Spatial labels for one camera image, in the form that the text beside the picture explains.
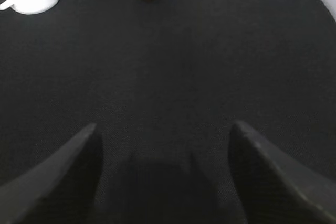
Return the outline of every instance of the dark gray carpet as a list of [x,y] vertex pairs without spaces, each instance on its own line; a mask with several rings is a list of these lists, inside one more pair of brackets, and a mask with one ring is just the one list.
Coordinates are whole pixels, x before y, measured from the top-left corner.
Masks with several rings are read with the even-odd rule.
[[[99,208],[112,187],[136,216],[162,185],[153,202],[168,216],[192,201],[190,215],[208,206],[199,219],[244,223],[227,165],[236,119],[336,179],[336,23],[320,0],[61,0],[1,12],[0,37],[1,183],[97,122]],[[184,193],[190,180],[207,189]]]

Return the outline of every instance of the mug handle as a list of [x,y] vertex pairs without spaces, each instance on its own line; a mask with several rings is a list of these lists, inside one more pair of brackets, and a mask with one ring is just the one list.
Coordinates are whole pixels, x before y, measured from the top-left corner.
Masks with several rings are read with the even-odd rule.
[[14,5],[13,1],[11,0],[6,0],[2,4],[0,4],[0,10],[5,10],[7,8],[10,8],[12,5]]

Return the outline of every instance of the black fabric surface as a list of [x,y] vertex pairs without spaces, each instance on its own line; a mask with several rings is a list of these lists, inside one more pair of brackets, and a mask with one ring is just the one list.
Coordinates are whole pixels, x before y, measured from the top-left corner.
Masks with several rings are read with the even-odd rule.
[[102,172],[102,138],[88,125],[49,158],[0,187],[0,223],[83,224]]
[[336,223],[336,183],[244,122],[230,131],[228,160],[249,224]]
[[60,0],[1,12],[0,31],[1,184],[97,122],[97,207],[131,156],[192,174],[192,153],[227,223],[244,223],[235,119],[336,179],[336,24],[320,0]]

